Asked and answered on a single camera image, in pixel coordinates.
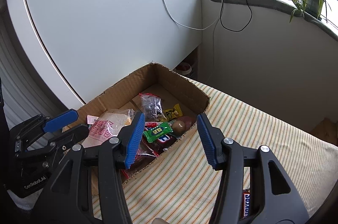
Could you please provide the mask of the large Snickers bar Chinese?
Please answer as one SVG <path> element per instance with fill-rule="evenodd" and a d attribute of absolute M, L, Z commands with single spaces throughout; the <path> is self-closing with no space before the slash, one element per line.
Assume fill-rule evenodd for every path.
<path fill-rule="evenodd" d="M 144 144 L 151 150 L 153 150 L 156 154 L 162 154 L 177 141 L 177 138 L 170 134 L 166 134 L 156 139 L 152 143 L 150 143 L 145 136 L 143 136 L 142 140 Z"/>

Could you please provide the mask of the yellow candy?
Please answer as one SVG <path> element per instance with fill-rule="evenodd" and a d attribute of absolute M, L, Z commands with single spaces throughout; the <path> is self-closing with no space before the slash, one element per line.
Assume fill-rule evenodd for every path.
<path fill-rule="evenodd" d="M 164 111 L 164 115 L 166 117 L 166 119 L 168 121 L 171 121 L 173 119 L 176 119 L 178 117 L 182 117 L 183 116 L 183 112 L 180 108 L 180 105 L 179 104 L 175 104 L 172 108 L 170 109 L 166 109 Z"/>

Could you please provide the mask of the green candy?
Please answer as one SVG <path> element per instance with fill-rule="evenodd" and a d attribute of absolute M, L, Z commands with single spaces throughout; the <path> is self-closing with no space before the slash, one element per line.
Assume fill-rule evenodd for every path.
<path fill-rule="evenodd" d="M 172 132 L 171 126 L 167 122 L 162 122 L 159 125 L 144 131 L 143 135 L 149 143 L 153 143 L 158 138 Z"/>

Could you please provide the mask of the bagged sliced toast bread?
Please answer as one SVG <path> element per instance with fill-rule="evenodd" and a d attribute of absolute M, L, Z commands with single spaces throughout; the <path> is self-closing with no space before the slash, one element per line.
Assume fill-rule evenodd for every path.
<path fill-rule="evenodd" d="M 122 127 L 130 125 L 134 118 L 133 109 L 109 109 L 100 116 L 88 115 L 88 137 L 82 142 L 83 147 L 99 146 L 111 137 L 117 137 Z"/>

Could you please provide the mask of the brown cardboard box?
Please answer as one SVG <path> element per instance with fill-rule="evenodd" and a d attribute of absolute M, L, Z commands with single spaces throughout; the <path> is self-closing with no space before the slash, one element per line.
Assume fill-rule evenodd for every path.
<path fill-rule="evenodd" d="M 70 127 L 84 124 L 87 117 L 104 113 L 140 110 L 147 122 L 180 121 L 173 140 L 158 145 L 158 157 L 140 167 L 124 183 L 126 200 L 170 200 L 204 193 L 212 173 L 197 132 L 197 116 L 206 112 L 210 97 L 207 86 L 167 69 L 160 64 L 143 66 L 80 107 L 79 118 Z"/>

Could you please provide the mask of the brown round chocolate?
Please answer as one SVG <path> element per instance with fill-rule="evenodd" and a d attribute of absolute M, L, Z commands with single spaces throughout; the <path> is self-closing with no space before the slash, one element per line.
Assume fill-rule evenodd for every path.
<path fill-rule="evenodd" d="M 181 116 L 172 120 L 170 123 L 173 135 L 176 137 L 181 137 L 194 125 L 195 122 L 196 118 L 190 116 Z"/>

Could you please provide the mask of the white cabinet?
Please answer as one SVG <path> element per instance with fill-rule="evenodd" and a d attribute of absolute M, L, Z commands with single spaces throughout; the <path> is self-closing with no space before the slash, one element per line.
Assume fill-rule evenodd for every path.
<path fill-rule="evenodd" d="M 150 62 L 176 67 L 201 43 L 201 0 L 7 0 L 23 51 L 68 108 Z"/>

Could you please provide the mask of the brown Snickers bar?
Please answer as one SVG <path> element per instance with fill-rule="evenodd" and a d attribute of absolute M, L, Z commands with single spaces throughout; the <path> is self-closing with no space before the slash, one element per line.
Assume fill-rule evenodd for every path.
<path fill-rule="evenodd" d="M 250 212 L 250 190 L 245 189 L 242 191 L 242 204 L 240 209 L 240 220 L 249 216 Z"/>

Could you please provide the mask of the clear bag red dates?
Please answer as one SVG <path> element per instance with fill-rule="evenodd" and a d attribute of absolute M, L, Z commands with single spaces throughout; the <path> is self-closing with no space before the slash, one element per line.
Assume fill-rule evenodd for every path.
<path fill-rule="evenodd" d="M 140 93 L 139 96 L 146 121 L 166 121 L 159 96 L 152 93 Z"/>

